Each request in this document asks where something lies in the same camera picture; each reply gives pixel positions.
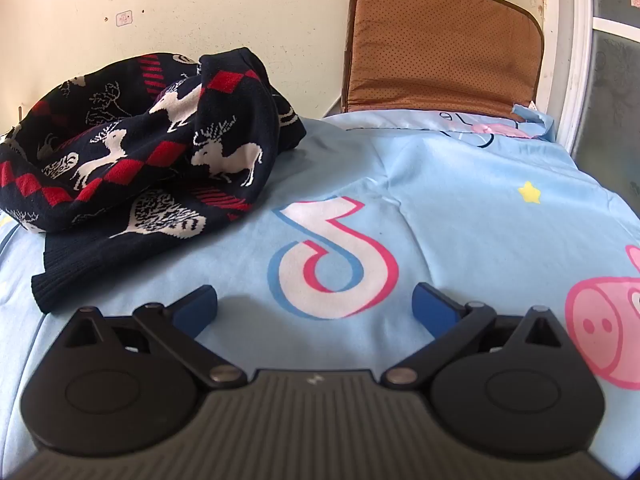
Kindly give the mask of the navy reindeer knit sweater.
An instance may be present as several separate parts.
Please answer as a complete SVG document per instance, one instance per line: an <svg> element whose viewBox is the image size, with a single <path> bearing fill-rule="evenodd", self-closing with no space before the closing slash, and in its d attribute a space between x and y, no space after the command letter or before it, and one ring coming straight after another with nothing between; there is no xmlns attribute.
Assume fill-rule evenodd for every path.
<svg viewBox="0 0 640 480"><path fill-rule="evenodd" d="M1 142L1 207L44 238L38 308L242 219L305 133L247 48L63 82Z"/></svg>

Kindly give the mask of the light blue cartoon bedsheet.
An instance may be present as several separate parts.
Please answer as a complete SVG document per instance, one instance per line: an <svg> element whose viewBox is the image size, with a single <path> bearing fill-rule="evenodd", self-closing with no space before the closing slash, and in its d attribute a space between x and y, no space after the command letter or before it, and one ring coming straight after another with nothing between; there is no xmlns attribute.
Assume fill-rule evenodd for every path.
<svg viewBox="0 0 640 480"><path fill-rule="evenodd" d="M592 444L620 476L639 465L639 220L570 155L525 126L442 113L307 120L252 212L149 260L82 283L50 314L30 280L44 240L1 227L1 471L35 451L24 385L73 312L127 314L212 285L205 347L262 368L381 373L432 341L411 296L427 282L501 314L549 308L604 392Z"/></svg>

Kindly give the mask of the brown perforated seat cushion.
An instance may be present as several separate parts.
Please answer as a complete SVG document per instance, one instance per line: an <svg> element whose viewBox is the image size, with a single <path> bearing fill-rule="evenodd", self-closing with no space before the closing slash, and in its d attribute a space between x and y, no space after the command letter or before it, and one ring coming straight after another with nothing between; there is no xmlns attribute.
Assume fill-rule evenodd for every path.
<svg viewBox="0 0 640 480"><path fill-rule="evenodd" d="M506 0L349 0L341 107L523 120L544 34Z"/></svg>

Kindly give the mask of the white window frame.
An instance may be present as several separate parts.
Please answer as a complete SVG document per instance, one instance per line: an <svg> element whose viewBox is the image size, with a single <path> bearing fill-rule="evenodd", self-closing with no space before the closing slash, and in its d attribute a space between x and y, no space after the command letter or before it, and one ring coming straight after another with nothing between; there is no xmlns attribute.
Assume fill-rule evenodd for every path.
<svg viewBox="0 0 640 480"><path fill-rule="evenodd" d="M594 35L639 43L639 0L541 0L544 60L537 104L555 119L555 139L577 148L587 108Z"/></svg>

